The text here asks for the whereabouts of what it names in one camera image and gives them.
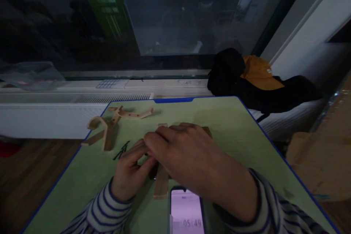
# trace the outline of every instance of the wooden floor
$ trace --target wooden floor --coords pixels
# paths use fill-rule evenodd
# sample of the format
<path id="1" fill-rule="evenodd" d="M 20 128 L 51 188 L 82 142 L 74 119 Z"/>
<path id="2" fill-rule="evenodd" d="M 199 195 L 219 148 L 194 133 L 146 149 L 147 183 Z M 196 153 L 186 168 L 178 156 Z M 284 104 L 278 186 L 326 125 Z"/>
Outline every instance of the wooden floor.
<path id="1" fill-rule="evenodd" d="M 77 151 L 80 140 L 26 140 L 0 159 L 0 233 L 19 233 Z M 351 200 L 321 203 L 343 234 L 351 234 Z"/>

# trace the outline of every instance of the cardboard box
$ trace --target cardboard box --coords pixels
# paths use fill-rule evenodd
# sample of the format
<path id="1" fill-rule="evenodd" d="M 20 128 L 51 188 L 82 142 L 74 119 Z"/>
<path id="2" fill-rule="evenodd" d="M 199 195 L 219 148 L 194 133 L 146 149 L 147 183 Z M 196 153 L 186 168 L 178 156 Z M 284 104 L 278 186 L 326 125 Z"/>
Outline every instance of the cardboard box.
<path id="1" fill-rule="evenodd" d="M 351 74 L 315 133 L 293 135 L 286 159 L 318 201 L 351 198 Z"/>

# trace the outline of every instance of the person's left hand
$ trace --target person's left hand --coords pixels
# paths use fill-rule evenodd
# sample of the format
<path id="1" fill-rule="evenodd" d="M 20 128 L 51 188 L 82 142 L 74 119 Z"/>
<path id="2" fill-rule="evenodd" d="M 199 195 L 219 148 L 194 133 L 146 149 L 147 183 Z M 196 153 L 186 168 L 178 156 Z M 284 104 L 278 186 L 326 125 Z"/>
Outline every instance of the person's left hand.
<path id="1" fill-rule="evenodd" d="M 154 157 L 149 157 L 143 165 L 138 165 L 138 160 L 150 149 L 144 140 L 137 141 L 132 148 L 123 153 L 117 163 L 112 180 L 112 194 L 120 201 L 128 201 L 142 187 L 152 167 L 157 163 Z"/>

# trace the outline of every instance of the baseball cap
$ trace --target baseball cap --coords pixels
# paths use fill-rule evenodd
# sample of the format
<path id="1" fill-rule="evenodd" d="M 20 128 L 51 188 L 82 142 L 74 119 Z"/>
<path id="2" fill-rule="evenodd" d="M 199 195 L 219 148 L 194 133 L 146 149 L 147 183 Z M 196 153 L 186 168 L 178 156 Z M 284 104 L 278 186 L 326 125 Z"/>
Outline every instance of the baseball cap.
<path id="1" fill-rule="evenodd" d="M 272 69 L 267 61 L 255 55 L 243 58 L 246 68 L 240 76 L 261 90 L 276 90 L 284 85 L 273 78 Z"/>

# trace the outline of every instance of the hand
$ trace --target hand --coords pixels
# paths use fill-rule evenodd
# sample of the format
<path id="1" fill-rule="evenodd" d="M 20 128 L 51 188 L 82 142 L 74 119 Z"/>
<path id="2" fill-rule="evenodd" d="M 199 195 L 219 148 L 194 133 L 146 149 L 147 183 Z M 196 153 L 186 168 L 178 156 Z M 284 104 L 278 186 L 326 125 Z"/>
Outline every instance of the hand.
<path id="1" fill-rule="evenodd" d="M 120 201 L 128 201 L 142 187 L 152 167 L 157 163 L 154 157 L 149 157 L 143 165 L 138 160 L 149 151 L 144 140 L 137 141 L 132 148 L 123 153 L 117 163 L 112 180 L 112 194 Z"/>
<path id="2" fill-rule="evenodd" d="M 224 153 L 198 125 L 159 127 L 144 136 L 169 175 L 199 196 L 249 222 L 257 210 L 257 187 L 247 168 Z"/>

